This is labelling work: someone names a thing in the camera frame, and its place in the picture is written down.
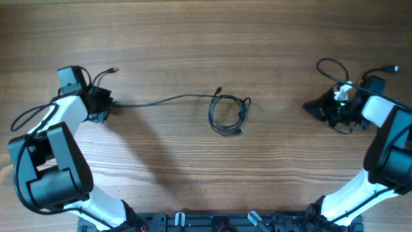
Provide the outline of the black cable round plug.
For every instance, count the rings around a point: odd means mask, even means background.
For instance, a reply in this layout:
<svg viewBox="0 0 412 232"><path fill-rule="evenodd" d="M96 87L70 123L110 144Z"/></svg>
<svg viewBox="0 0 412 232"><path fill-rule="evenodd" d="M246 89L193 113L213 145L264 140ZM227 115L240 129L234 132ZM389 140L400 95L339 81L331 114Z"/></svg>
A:
<svg viewBox="0 0 412 232"><path fill-rule="evenodd" d="M385 72L385 73L396 73L398 72L399 67L396 65L389 65L389 66L383 66L380 68L373 68L368 71L366 71L362 75L361 79L361 87L367 88L367 89L379 89L385 87L386 81L380 77L371 75L373 72Z"/></svg>

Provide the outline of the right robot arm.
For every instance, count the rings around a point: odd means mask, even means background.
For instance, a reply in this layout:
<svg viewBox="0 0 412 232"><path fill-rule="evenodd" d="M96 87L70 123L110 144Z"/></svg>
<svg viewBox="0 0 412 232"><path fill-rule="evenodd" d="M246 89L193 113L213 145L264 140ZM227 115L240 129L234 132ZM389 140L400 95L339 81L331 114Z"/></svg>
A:
<svg viewBox="0 0 412 232"><path fill-rule="evenodd" d="M362 116L378 128L363 169L338 191L310 204L305 226L337 231L379 202L411 192L411 110L372 93Z"/></svg>

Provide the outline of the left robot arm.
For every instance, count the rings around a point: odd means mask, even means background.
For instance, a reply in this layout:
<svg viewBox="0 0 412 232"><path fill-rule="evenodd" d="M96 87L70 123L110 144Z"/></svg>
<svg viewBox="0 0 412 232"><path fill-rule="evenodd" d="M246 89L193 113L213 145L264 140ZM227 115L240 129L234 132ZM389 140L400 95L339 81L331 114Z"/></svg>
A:
<svg viewBox="0 0 412 232"><path fill-rule="evenodd" d="M72 213L97 231L144 231L142 219L125 201L113 198L93 182L74 135L84 121L101 123L113 102L111 91L92 87L70 91L30 109L48 113L27 134L12 139L14 187L22 205L40 215Z"/></svg>

